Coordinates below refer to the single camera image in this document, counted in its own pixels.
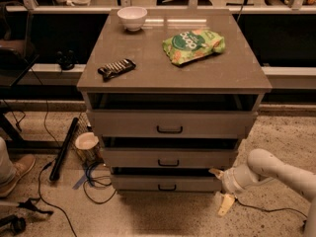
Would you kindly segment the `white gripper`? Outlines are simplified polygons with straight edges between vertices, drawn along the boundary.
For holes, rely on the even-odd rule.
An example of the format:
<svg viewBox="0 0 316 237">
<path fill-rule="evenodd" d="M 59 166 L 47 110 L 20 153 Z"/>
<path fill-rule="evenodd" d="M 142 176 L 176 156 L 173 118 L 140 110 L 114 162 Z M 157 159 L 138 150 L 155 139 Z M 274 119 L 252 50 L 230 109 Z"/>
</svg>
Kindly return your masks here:
<svg viewBox="0 0 316 237">
<path fill-rule="evenodd" d="M 249 187 L 256 185 L 260 180 L 260 176 L 253 172 L 246 164 L 232 167 L 224 172 L 216 168 L 210 168 L 208 172 L 213 174 L 217 179 L 222 179 L 222 187 L 228 193 L 220 195 L 221 205 L 218 210 L 219 216 L 224 216 L 232 207 L 235 202 L 234 195 L 244 192 Z"/>
</svg>

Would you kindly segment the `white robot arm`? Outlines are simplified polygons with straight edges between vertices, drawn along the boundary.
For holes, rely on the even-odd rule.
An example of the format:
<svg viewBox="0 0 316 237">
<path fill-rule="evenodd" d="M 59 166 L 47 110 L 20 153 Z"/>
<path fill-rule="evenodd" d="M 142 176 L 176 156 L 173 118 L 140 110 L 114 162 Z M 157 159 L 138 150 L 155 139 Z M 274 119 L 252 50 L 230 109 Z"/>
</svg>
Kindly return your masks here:
<svg viewBox="0 0 316 237">
<path fill-rule="evenodd" d="M 303 237 L 316 237 L 316 174 L 288 165 L 265 149 L 254 149 L 244 164 L 221 171 L 211 168 L 211 174 L 221 181 L 222 203 L 218 214 L 227 213 L 237 195 L 271 179 L 279 180 L 311 202 Z"/>
</svg>

